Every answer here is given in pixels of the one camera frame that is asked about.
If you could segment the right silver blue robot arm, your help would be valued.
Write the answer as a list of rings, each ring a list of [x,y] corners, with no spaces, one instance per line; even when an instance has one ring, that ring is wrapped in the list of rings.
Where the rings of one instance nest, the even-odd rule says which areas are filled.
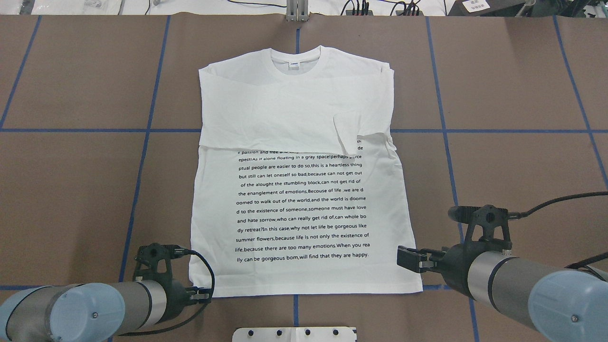
[[[441,250],[399,246],[397,264],[416,273],[440,273],[453,290],[553,342],[608,339],[607,273],[595,267],[546,266],[504,255],[486,242]]]

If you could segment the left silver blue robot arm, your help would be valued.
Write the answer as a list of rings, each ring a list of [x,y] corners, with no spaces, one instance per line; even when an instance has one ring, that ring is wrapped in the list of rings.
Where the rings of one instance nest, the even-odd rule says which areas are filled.
[[[100,282],[39,286],[19,291],[1,305],[5,342],[102,342],[115,335],[145,335],[190,305],[206,305],[213,287],[179,281]]]

